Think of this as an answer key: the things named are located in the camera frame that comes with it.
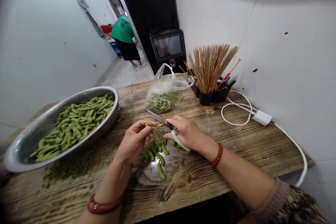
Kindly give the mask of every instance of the white cable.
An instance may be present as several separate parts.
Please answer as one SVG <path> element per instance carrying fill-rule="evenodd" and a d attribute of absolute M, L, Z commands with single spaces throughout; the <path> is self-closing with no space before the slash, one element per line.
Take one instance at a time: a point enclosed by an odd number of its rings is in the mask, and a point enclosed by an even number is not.
<path fill-rule="evenodd" d="M 307 165 L 307 159 L 305 154 L 303 153 L 302 149 L 300 148 L 300 146 L 294 141 L 293 138 L 291 138 L 282 128 L 280 128 L 277 124 L 273 123 L 275 127 L 277 127 L 279 130 L 281 130 L 290 140 L 292 140 L 292 142 L 296 145 L 296 147 L 299 149 L 302 158 L 303 158 L 303 171 L 301 173 L 300 179 L 299 181 L 296 183 L 296 187 L 299 187 L 303 180 L 305 179 L 306 173 L 307 173 L 307 169 L 308 169 L 308 165 Z"/>
<path fill-rule="evenodd" d="M 247 99 L 247 97 L 246 97 L 245 95 L 243 95 L 242 93 L 239 93 L 238 91 L 233 91 L 233 90 L 230 91 L 230 92 L 236 92 L 236 93 L 241 94 L 242 96 L 244 96 L 244 98 L 247 100 L 249 106 L 246 105 L 246 104 L 242 104 L 242 103 L 234 103 L 234 102 L 231 101 L 229 98 L 227 98 L 231 103 L 226 104 L 224 107 L 222 107 L 222 111 L 220 112 L 220 113 L 222 114 L 222 118 L 224 119 L 224 121 L 226 121 L 227 123 L 229 123 L 229 124 L 231 124 L 231 125 L 234 125 L 234 126 L 244 126 L 244 125 L 246 125 L 246 124 L 250 121 L 251 114 L 255 114 L 255 113 L 252 111 L 252 109 L 254 109 L 254 110 L 256 110 L 256 109 L 252 107 L 250 101 L 249 101 L 249 100 Z M 223 109 L 224 109 L 225 107 L 229 106 L 229 105 L 236 105 L 236 106 L 238 106 L 238 107 L 240 107 L 240 108 L 246 110 L 246 111 L 249 113 L 247 121 L 246 121 L 245 123 L 243 123 L 243 124 L 233 124 L 233 123 L 227 121 L 227 120 L 224 118 L 224 116 L 223 116 Z M 244 107 L 241 107 L 240 105 L 249 107 L 250 110 L 247 110 L 247 109 L 245 109 Z"/>
<path fill-rule="evenodd" d="M 226 105 L 224 105 L 223 107 L 222 107 L 222 110 L 221 110 L 221 114 L 222 114 L 222 118 L 224 119 L 224 121 L 226 121 L 228 124 L 231 124 L 231 125 L 234 125 L 234 126 L 243 126 L 243 125 L 246 125 L 249 121 L 250 121 L 250 118 L 251 118 L 251 114 L 255 114 L 253 111 L 252 111 L 252 109 L 253 110 L 256 110 L 257 111 L 257 109 L 255 109 L 255 108 L 253 108 L 252 107 L 252 105 L 251 105 L 251 103 L 250 103 L 250 101 L 247 99 L 247 97 L 245 96 L 245 95 L 243 95 L 242 93 L 239 93 L 238 91 L 234 91 L 234 90 L 232 90 L 232 91 L 230 91 L 230 92 L 236 92 L 236 93 L 238 93 L 238 94 L 241 94 L 245 99 L 246 99 L 246 101 L 248 102 L 248 105 L 246 105 L 246 104 L 242 104 L 242 103 L 234 103 L 233 101 L 231 101 L 229 98 L 227 98 L 231 103 L 229 103 L 229 104 L 226 104 Z M 240 107 L 240 108 L 242 108 L 242 109 L 244 109 L 244 110 L 246 110 L 247 112 L 249 112 L 249 115 L 248 115 L 248 118 L 247 118 L 247 121 L 245 122 L 245 123 L 243 123 L 243 124 L 234 124 L 234 123 L 231 123 L 231 122 L 229 122 L 229 121 L 227 121 L 225 118 L 224 118 L 224 116 L 223 116 L 223 109 L 225 108 L 225 107 L 227 107 L 227 106 L 229 106 L 229 105 L 236 105 L 236 106 L 238 106 L 238 107 Z M 250 110 L 247 110 L 246 108 L 244 108 L 244 107 L 242 107 L 242 106 L 246 106 L 246 107 L 249 107 L 250 108 Z M 282 128 L 280 128 L 277 124 L 275 124 L 275 123 L 273 123 L 274 124 L 274 126 L 275 127 L 277 127 L 279 130 L 281 130 L 294 144 L 295 144 L 295 146 L 299 149 L 299 151 L 300 151 L 300 153 L 301 153 L 301 155 L 302 155 L 302 159 L 303 159 L 303 171 L 302 171 L 302 174 L 301 174 L 301 176 L 300 176 L 300 179 L 299 179 L 299 181 L 296 183 L 296 187 L 299 187 L 301 184 L 302 184 L 302 182 L 303 182 L 303 180 L 305 179 L 305 176 L 306 176 L 306 173 L 307 173 L 307 168 L 308 168 L 308 165 L 307 165 L 307 159 L 306 159 L 306 156 L 305 156 L 305 154 L 303 153 L 303 151 L 302 151 L 302 149 L 300 148 L 300 146 L 294 141 L 294 139 L 293 138 L 291 138 Z"/>

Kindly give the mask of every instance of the hand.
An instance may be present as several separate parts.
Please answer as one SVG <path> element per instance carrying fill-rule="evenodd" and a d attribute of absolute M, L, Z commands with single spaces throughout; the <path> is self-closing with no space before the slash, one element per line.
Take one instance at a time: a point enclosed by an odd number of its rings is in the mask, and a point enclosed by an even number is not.
<path fill-rule="evenodd" d="M 215 142 L 210 137 L 206 136 L 194 121 L 180 115 L 175 115 L 173 118 L 167 118 L 166 121 L 178 129 L 180 134 L 176 136 L 187 148 L 197 151 L 205 156 L 205 147 L 209 144 L 215 146 L 213 145 Z M 163 137 L 174 139 L 171 133 L 167 133 Z"/>
<path fill-rule="evenodd" d="M 156 126 L 153 121 L 147 122 L 151 126 Z M 115 154 L 115 159 L 125 161 L 132 165 L 139 157 L 144 148 L 144 144 L 148 144 L 153 137 L 152 128 L 145 126 L 146 121 L 138 121 L 126 130 L 125 136 Z"/>

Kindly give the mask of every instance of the oval metal basin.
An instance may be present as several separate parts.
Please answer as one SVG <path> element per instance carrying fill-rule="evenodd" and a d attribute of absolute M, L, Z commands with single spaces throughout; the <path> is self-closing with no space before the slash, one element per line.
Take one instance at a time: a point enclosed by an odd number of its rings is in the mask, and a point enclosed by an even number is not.
<path fill-rule="evenodd" d="M 59 114 L 64 111 L 65 107 L 68 107 L 73 103 L 89 101 L 96 96 L 104 95 L 114 96 L 114 106 L 104 121 L 86 138 L 84 138 L 78 144 L 74 145 L 69 150 L 52 159 L 35 163 L 33 159 L 29 158 L 30 154 L 38 149 L 39 141 L 54 130 L 54 124 L 56 123 Z M 5 167 L 7 170 L 14 173 L 26 172 L 29 170 L 41 168 L 65 156 L 71 155 L 74 153 L 74 151 L 84 149 L 102 139 L 102 137 L 106 135 L 106 133 L 111 129 L 112 125 L 116 122 L 118 116 L 119 95 L 114 88 L 100 86 L 79 92 L 44 112 L 24 131 L 21 132 L 21 134 L 12 142 L 6 151 L 4 159 Z"/>

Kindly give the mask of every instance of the television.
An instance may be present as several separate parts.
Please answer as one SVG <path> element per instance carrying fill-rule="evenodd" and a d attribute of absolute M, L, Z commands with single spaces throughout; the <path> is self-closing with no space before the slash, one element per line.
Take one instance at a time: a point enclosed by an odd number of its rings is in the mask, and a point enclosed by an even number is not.
<path fill-rule="evenodd" d="M 183 72 L 179 65 L 186 71 L 183 61 L 186 61 L 186 49 L 184 47 L 183 31 L 180 29 L 168 30 L 159 34 L 150 34 L 155 58 L 159 67 L 166 63 L 173 68 L 175 73 Z M 170 74 L 166 68 L 164 74 Z"/>

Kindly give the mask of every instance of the tv screen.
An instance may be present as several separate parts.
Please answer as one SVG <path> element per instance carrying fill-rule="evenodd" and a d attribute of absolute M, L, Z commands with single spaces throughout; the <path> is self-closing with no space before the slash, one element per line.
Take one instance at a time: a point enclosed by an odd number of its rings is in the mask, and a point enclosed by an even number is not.
<path fill-rule="evenodd" d="M 158 58 L 182 53 L 180 34 L 154 39 L 153 44 Z"/>

